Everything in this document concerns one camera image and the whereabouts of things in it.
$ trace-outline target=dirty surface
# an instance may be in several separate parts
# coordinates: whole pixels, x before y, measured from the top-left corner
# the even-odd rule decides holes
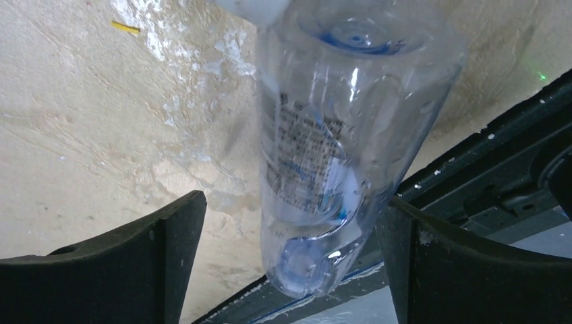
[[[572,68],[570,0],[435,2],[469,63],[410,173]],[[205,0],[4,0],[0,18],[0,257],[198,189],[209,209],[182,323],[262,274],[252,25]]]

